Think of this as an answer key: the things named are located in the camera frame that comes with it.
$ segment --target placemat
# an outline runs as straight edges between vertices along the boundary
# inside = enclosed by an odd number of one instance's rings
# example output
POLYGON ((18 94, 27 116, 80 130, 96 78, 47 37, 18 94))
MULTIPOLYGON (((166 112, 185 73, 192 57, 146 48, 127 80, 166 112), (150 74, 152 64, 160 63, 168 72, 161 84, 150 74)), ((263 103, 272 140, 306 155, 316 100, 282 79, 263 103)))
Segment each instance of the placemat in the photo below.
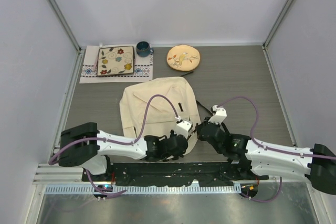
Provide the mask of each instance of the placemat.
MULTIPOLYGON (((104 47, 120 47, 136 45, 107 45, 104 47)), ((147 57, 140 57, 135 52, 134 73, 119 76, 97 76, 97 56, 99 46, 87 46, 84 55, 84 62, 79 83, 99 83, 99 82, 145 82, 153 80, 153 54, 147 57)))

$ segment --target flower pattern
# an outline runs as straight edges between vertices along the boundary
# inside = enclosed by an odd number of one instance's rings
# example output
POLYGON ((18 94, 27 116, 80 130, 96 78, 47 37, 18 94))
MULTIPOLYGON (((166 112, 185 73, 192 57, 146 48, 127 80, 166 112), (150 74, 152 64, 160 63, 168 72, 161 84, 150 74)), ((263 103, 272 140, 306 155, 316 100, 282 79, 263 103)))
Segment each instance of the flower pattern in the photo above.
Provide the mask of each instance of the flower pattern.
POLYGON ((128 63, 128 64, 126 64, 124 67, 125 67, 126 70, 131 70, 131 68, 132 68, 132 64, 131 64, 131 63, 128 63))

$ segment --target white wall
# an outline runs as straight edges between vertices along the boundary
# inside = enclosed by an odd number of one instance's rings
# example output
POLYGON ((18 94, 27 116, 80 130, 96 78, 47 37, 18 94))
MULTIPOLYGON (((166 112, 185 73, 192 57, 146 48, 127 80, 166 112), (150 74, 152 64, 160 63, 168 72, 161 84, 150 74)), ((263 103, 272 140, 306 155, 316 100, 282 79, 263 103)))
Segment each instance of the white wall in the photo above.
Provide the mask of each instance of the white wall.
POLYGON ((46 0, 0 0, 0 223, 22 223, 47 161, 75 50, 46 0))
POLYGON ((286 0, 56 0, 81 45, 264 42, 286 0))
MULTIPOLYGON (((336 153, 336 4, 296 0, 269 47, 300 146, 336 153)), ((324 195, 336 223, 336 196, 324 195)))

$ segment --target round plate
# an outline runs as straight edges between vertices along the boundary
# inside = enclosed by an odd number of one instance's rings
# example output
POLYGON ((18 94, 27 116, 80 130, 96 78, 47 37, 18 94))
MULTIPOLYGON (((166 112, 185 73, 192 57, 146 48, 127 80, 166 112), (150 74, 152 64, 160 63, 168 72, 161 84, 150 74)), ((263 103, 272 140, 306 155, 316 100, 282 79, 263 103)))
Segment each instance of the round plate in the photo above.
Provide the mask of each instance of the round plate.
POLYGON ((167 54, 168 65, 179 71, 191 71, 200 64, 201 55, 196 48, 188 45, 178 45, 167 54))

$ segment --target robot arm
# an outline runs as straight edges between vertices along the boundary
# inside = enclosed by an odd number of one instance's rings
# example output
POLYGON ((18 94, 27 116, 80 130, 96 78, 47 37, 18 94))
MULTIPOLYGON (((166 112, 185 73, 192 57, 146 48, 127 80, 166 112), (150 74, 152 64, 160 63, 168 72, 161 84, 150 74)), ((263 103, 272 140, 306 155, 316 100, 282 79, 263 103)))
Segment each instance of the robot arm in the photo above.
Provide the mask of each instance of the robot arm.
POLYGON ((238 162, 241 174, 257 176, 280 176, 294 179, 324 193, 336 195, 336 162, 315 155, 335 155, 324 145, 315 144, 314 149, 288 147, 252 140, 250 136, 228 134, 221 129, 226 118, 222 107, 212 107, 213 116, 196 126, 198 139, 209 142, 229 162, 238 162))
POLYGON ((108 169, 107 155, 125 156, 150 162, 166 160, 170 157, 183 157, 188 148, 188 138, 193 123, 176 118, 175 129, 170 137, 147 135, 135 141, 134 138, 112 135, 97 130, 96 123, 86 123, 63 131, 61 148, 85 137, 105 138, 106 141, 87 141, 74 145, 60 154, 59 165, 64 167, 81 166, 93 175, 104 174, 108 169))

